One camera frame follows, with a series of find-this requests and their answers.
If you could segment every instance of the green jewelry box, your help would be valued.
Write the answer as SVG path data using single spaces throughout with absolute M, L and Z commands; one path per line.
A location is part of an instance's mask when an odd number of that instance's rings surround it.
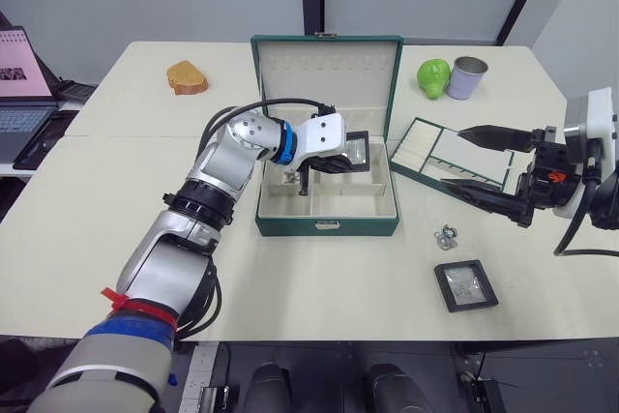
M 264 99 L 333 104 L 348 133 L 369 132 L 369 172 L 309 172 L 309 195 L 269 162 L 261 169 L 255 220 L 263 236 L 390 236 L 398 205 L 385 141 L 398 80 L 400 36 L 254 36 L 251 49 Z M 314 109 L 284 104 L 268 113 L 299 125 Z

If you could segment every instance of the red zip tie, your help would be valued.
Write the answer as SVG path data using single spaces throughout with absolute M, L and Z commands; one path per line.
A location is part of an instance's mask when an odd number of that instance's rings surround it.
M 161 321 L 172 326 L 174 331 L 176 331 L 176 318 L 167 311 L 155 307 L 154 305 L 146 304 L 144 302 L 132 302 L 127 295 L 117 294 L 109 287 L 106 287 L 104 290 L 101 291 L 101 293 L 112 301 L 112 308 L 114 309 L 114 311 L 118 311 L 120 309 L 141 311 L 142 313 L 155 316 Z

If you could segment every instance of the floor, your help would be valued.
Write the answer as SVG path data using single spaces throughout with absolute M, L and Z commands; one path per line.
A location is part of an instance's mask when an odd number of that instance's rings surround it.
M 178 411 L 189 368 L 192 346 L 174 355 L 172 372 L 179 377 L 163 399 L 168 413 Z M 514 350 L 488 352 L 482 378 L 494 378 L 508 413 L 617 413 L 619 339 L 551 342 Z M 220 344 L 211 385 L 227 383 L 242 411 L 253 371 L 275 362 L 290 372 L 295 413 L 365 412 L 362 378 L 377 363 L 393 363 L 411 376 L 425 392 L 435 413 L 481 411 L 467 406 L 458 374 L 477 373 L 482 354 L 463 357 L 459 345 L 449 342 L 230 342 Z M 56 349 L 53 363 L 62 362 L 66 350 Z M 31 398 L 54 372 L 47 366 L 30 385 L 0 396 Z

